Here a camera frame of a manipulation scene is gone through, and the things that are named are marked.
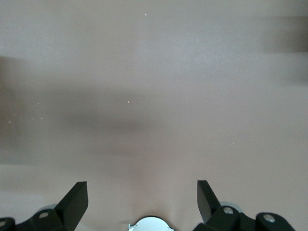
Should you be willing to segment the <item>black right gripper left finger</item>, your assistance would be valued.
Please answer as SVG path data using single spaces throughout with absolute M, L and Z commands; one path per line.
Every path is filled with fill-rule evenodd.
M 0 219 L 2 231 L 74 231 L 87 210 L 87 183 L 77 182 L 54 207 L 46 208 L 22 223 Z

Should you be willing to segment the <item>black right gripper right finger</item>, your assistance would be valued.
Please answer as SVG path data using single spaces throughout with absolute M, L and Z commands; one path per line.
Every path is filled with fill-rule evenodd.
M 282 216 L 261 212 L 254 219 L 231 205 L 222 205 L 208 181 L 197 181 L 197 205 L 203 222 L 196 231 L 295 231 Z

